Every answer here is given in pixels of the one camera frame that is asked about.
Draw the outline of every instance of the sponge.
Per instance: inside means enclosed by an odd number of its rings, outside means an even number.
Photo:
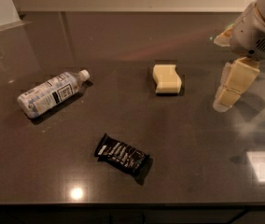
[[[153,79],[157,84],[155,93],[179,93],[181,78],[176,73],[175,64],[156,64],[153,68]]]

